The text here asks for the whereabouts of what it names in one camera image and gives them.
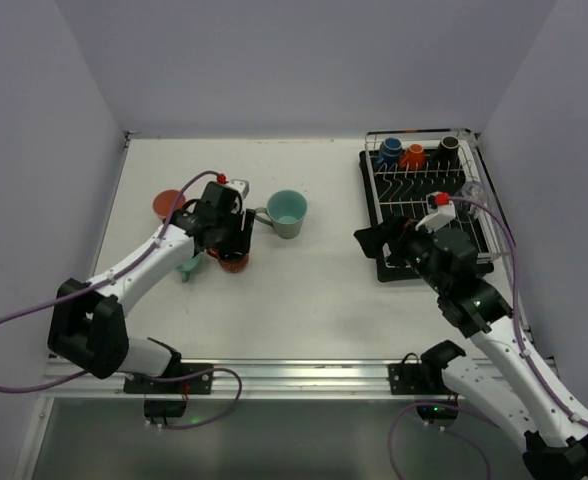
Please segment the pink plastic cup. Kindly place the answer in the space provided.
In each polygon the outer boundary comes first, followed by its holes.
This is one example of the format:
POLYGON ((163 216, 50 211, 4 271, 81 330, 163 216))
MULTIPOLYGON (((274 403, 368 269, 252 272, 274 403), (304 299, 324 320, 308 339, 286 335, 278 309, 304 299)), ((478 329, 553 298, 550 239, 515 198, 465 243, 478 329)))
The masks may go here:
POLYGON ((164 223, 174 211, 180 210, 186 203, 186 197, 179 190, 164 190, 159 192, 152 202, 152 210, 158 220, 164 223))

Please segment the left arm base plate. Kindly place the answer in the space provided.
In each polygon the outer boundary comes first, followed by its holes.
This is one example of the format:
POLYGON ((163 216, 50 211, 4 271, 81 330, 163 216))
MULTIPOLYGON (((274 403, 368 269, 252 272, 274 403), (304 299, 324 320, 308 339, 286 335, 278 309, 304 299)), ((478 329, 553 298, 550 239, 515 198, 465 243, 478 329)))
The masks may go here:
POLYGON ((123 391, 140 395, 209 395, 213 368, 211 363, 175 363, 160 377, 132 374, 125 380, 123 391))

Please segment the pale green mug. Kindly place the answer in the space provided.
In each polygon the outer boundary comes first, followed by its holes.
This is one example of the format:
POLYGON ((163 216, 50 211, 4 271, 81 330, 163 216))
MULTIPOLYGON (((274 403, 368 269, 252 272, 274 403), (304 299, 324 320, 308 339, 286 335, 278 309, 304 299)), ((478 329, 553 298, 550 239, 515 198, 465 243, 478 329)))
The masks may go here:
POLYGON ((306 198, 295 190, 274 193, 265 207, 255 209, 255 220, 269 226, 282 239, 296 238, 308 212, 306 198))
POLYGON ((182 283, 187 283, 190 280, 190 277, 198 271, 202 263, 202 258, 202 254, 195 255, 175 268, 182 283))

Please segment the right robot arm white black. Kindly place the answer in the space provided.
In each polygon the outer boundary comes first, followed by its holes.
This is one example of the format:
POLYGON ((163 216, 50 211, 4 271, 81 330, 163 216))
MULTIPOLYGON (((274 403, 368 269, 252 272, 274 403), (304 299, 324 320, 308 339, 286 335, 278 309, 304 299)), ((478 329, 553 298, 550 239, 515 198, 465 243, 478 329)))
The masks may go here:
POLYGON ((513 309, 477 271, 478 252, 466 232, 435 232, 402 216, 355 232, 368 258, 383 247, 437 294, 443 317, 500 372, 497 382, 451 341, 426 351, 422 362, 444 386, 465 397, 514 442, 535 479, 588 476, 588 408, 564 386, 527 339, 513 309))

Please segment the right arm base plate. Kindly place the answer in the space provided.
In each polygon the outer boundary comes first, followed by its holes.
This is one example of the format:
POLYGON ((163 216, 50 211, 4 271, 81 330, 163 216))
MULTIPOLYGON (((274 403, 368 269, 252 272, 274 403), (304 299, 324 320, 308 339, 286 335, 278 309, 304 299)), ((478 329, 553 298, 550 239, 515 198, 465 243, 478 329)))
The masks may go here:
POLYGON ((440 371, 423 363, 413 352, 387 364, 386 368, 392 395, 446 396, 451 393, 444 385, 440 371))

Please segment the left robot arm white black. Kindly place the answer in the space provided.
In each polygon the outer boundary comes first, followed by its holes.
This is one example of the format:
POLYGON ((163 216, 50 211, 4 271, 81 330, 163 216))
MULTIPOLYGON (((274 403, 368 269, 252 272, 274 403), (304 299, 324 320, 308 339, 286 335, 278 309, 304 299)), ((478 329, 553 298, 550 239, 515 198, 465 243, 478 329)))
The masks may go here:
POLYGON ((69 279, 57 292, 47 345, 98 379, 114 373, 164 380, 178 351, 128 334, 126 318, 163 278, 206 250, 237 260, 249 251, 255 213, 245 209, 246 180, 211 181, 198 199, 165 223, 124 260, 86 281, 69 279))

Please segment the red glazed round cup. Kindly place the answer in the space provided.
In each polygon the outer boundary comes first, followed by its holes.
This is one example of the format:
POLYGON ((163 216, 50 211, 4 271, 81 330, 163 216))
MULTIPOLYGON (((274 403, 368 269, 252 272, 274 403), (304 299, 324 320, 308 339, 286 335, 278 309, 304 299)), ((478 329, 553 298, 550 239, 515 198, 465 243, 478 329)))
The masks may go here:
POLYGON ((247 267, 249 263, 249 254, 234 252, 226 255, 220 255, 218 258, 218 263, 221 268, 228 273, 240 273, 247 267))

